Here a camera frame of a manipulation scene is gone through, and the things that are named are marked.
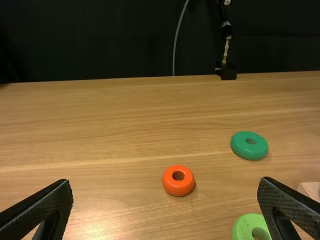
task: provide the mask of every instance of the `wooden table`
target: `wooden table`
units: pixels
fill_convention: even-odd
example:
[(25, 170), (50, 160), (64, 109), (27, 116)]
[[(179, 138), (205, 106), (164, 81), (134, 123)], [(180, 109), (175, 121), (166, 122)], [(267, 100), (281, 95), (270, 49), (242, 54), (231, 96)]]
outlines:
[[(238, 131), (269, 154), (230, 149)], [(261, 213), (260, 178), (296, 188), (320, 180), (320, 72), (16, 83), (0, 89), (0, 211), (58, 179), (74, 205), (65, 240), (229, 240)], [(171, 165), (196, 180), (168, 195)]]

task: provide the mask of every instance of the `cable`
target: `cable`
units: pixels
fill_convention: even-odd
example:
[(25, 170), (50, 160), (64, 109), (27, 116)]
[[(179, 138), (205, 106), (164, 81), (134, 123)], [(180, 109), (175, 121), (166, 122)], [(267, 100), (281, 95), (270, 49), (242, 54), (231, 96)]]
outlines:
[(189, 0), (186, 0), (185, 4), (183, 6), (183, 9), (182, 9), (181, 15), (180, 15), (178, 25), (176, 26), (176, 30), (175, 30), (174, 43), (173, 43), (173, 53), (172, 53), (172, 76), (175, 75), (176, 47), (177, 47), (178, 34), (179, 34), (181, 22), (182, 22), (182, 19), (184, 18), (188, 3), (189, 3)]

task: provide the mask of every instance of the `green ring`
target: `green ring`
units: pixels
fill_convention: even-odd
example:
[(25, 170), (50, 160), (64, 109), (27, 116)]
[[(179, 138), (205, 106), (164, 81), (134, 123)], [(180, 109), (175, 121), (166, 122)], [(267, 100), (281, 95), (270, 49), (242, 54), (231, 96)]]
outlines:
[(252, 131), (239, 131), (231, 138), (231, 149), (239, 157), (260, 160), (268, 154), (267, 140)]
[(232, 226), (232, 240), (272, 240), (264, 216), (248, 213), (240, 216)]

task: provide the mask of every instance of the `metal arm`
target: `metal arm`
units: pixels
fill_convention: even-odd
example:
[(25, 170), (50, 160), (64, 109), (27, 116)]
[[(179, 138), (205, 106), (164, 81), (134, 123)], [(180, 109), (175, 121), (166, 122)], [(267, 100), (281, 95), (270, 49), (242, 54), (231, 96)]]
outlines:
[(229, 43), (233, 39), (232, 26), (228, 20), (227, 8), (231, 6), (234, 0), (217, 0), (218, 11), (220, 17), (220, 31), (224, 41), (224, 51), (221, 59), (217, 62), (215, 73), (222, 80), (235, 80), (237, 78), (237, 69), (228, 62)]

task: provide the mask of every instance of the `black backdrop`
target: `black backdrop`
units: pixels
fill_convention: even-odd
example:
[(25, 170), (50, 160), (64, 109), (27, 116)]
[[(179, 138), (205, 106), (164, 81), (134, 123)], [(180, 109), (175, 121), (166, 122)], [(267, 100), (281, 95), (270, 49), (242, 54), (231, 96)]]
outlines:
[[(215, 68), (210, 14), (216, 12), (206, 1), (190, 0), (177, 42), (177, 75)], [(170, 76), (184, 3), (2, 0), (0, 72), (13, 82)], [(230, 59), (240, 73), (320, 70), (319, 9), (317, 0), (235, 0), (228, 10), (235, 34)]]

